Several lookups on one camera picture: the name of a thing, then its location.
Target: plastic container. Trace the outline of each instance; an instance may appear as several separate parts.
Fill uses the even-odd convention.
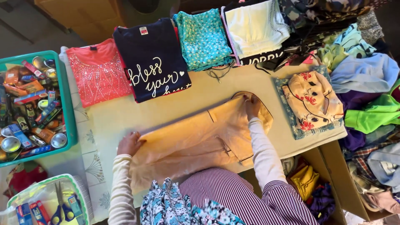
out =
[[[58,207],[56,187],[54,184],[61,184],[62,198],[68,207],[70,206],[68,198],[73,194],[78,196],[85,224],[90,225],[90,220],[93,219],[94,215],[92,204],[90,202],[89,190],[79,176],[72,176],[70,174],[61,174],[29,186],[27,189],[13,196],[8,201],[7,207],[17,207],[24,203],[32,204],[40,200],[46,210],[46,213],[51,218]],[[61,211],[61,216],[62,222],[60,225],[78,225],[76,219],[73,219],[70,222],[65,221],[63,211]]]
[[[67,78],[67,72],[65,70],[65,64],[60,60],[60,58],[58,57],[58,54],[55,51],[36,52],[36,53],[30,53],[30,54],[26,54],[26,55],[20,55],[20,56],[14,56],[14,57],[0,59],[0,71],[7,70],[6,66],[5,66],[6,63],[22,65],[21,62],[23,60],[27,60],[29,63],[32,63],[32,59],[36,56],[42,56],[46,59],[54,59],[56,62],[58,85],[60,87],[62,111],[64,114],[64,121],[65,121],[65,126],[66,126],[66,135],[67,135],[68,142],[64,147],[50,151],[48,153],[43,153],[40,155],[35,155],[35,156],[24,158],[24,159],[18,159],[18,160],[14,160],[11,162],[5,162],[5,163],[0,162],[0,167],[14,165],[14,164],[18,164],[18,163],[38,159],[38,158],[43,158],[43,157],[46,157],[49,155],[54,155],[54,154],[57,154],[60,152],[64,152],[78,143],[78,135],[77,135],[77,130],[76,130],[74,108],[72,105],[70,87],[68,85],[68,78]]]

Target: pink sequined top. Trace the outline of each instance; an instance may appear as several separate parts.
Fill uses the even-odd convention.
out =
[[[113,39],[66,51],[82,107],[132,94]]]

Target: person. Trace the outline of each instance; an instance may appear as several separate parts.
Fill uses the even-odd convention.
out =
[[[212,200],[229,209],[228,212],[233,213],[240,219],[239,221],[242,221],[242,223],[215,224],[317,225],[317,221],[311,215],[301,197],[287,183],[278,154],[266,136],[261,120],[257,118],[261,101],[255,95],[244,96],[244,98],[254,153],[254,171],[258,184],[262,189],[262,198],[257,197],[253,193],[251,184],[238,174],[218,167],[208,168],[192,174],[179,184],[176,196],[179,196],[179,191],[182,195],[188,195],[191,205],[195,206],[202,206],[205,201]],[[130,188],[129,169],[132,156],[145,142],[138,141],[139,137],[139,132],[130,133],[118,145],[117,156],[113,165],[109,225],[137,224]],[[165,205],[171,207],[169,200],[165,200],[165,202]],[[141,216],[147,213],[142,211],[146,207],[143,205]],[[156,222],[154,223],[153,221],[153,223],[149,224],[181,224],[178,222],[167,223],[165,220],[162,223]]]

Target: red flower print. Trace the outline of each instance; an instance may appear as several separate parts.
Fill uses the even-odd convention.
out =
[[[309,123],[307,121],[303,121],[303,123],[300,124],[300,126],[301,126],[301,129],[304,131],[309,131],[309,130],[311,130],[311,128],[314,127],[314,125],[312,125],[311,123]]]
[[[316,103],[314,103],[316,100],[315,98],[312,98],[312,96],[306,96],[306,100],[311,103],[312,105],[315,105]]]
[[[303,99],[304,99],[304,97],[299,97],[299,95],[298,94],[296,94],[296,98],[298,98],[298,99],[300,99],[300,100],[302,100],[303,101]]]
[[[302,72],[300,73],[300,76],[303,76],[304,80],[308,80],[309,78],[311,78],[310,72]]]

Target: scissors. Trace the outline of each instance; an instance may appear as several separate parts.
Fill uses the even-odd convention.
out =
[[[75,218],[74,213],[72,212],[72,209],[68,207],[64,200],[62,199],[62,191],[61,191],[61,184],[58,182],[58,187],[57,184],[54,184],[56,186],[56,193],[57,193],[57,199],[58,199],[58,206],[56,213],[51,217],[50,224],[51,225],[59,225],[62,221],[61,217],[61,209],[64,211],[64,219],[65,221],[69,222]]]

